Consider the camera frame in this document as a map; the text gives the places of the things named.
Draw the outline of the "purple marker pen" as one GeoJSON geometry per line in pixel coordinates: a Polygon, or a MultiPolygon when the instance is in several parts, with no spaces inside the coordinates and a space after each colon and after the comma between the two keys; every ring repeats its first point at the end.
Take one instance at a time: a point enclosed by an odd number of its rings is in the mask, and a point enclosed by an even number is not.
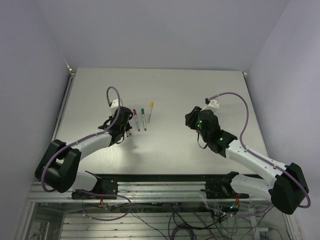
{"type": "Polygon", "coordinates": [[[135,117],[134,116],[134,120],[135,120],[135,124],[136,124],[136,128],[138,130],[138,132],[140,132],[140,124],[139,124],[139,120],[138,120],[138,115],[135,117]]]}

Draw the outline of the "green marker pen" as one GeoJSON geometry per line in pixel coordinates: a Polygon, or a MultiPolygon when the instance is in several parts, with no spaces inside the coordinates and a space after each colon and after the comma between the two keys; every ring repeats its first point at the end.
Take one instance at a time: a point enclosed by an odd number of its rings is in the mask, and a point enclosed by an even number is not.
{"type": "Polygon", "coordinates": [[[142,116],[142,122],[143,122],[143,129],[144,129],[144,131],[147,131],[147,122],[146,122],[145,113],[144,113],[144,116],[142,116]]]}

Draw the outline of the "yellow marker pen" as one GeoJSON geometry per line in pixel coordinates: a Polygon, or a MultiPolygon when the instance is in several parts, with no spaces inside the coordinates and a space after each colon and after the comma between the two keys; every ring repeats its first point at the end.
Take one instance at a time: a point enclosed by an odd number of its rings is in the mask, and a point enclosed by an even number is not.
{"type": "Polygon", "coordinates": [[[153,108],[149,107],[148,118],[147,118],[147,123],[148,124],[150,123],[150,120],[151,120],[152,111],[153,111],[153,108]]]}

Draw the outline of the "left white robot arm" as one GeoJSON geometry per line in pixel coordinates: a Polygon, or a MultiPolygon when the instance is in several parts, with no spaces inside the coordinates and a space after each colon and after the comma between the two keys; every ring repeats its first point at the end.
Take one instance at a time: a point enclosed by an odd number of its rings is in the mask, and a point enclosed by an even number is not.
{"type": "Polygon", "coordinates": [[[72,188],[81,177],[78,172],[80,161],[98,150],[119,144],[132,128],[129,120],[133,116],[129,108],[120,106],[97,132],[70,143],[59,139],[52,141],[34,173],[42,189],[47,193],[64,193],[72,188]]]}

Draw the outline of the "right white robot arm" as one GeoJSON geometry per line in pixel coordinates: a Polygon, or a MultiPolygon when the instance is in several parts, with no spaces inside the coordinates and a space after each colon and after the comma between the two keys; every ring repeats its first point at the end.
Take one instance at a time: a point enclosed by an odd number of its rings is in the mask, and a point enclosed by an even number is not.
{"type": "Polygon", "coordinates": [[[185,125],[197,132],[206,148],[259,175],[254,178],[238,172],[228,173],[220,186],[224,197],[231,198],[235,194],[257,196],[270,201],[287,215],[301,206],[309,188],[299,165],[293,162],[286,165],[246,149],[235,135],[221,129],[212,107],[195,106],[185,115],[185,125]]]}

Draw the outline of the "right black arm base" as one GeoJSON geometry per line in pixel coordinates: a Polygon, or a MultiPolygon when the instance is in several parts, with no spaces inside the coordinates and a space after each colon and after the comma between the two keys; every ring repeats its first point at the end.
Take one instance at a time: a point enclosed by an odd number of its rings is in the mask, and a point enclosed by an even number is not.
{"type": "Polygon", "coordinates": [[[239,194],[231,187],[231,182],[238,175],[235,171],[206,175],[205,185],[200,191],[206,194],[207,199],[235,199],[239,194]]]}

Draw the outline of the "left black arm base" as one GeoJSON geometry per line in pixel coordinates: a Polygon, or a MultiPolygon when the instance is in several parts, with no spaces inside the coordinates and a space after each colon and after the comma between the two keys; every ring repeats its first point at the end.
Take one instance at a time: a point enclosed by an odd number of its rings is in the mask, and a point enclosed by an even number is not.
{"type": "Polygon", "coordinates": [[[118,185],[113,179],[88,171],[77,173],[71,189],[73,200],[115,200],[118,193],[118,185]]]}

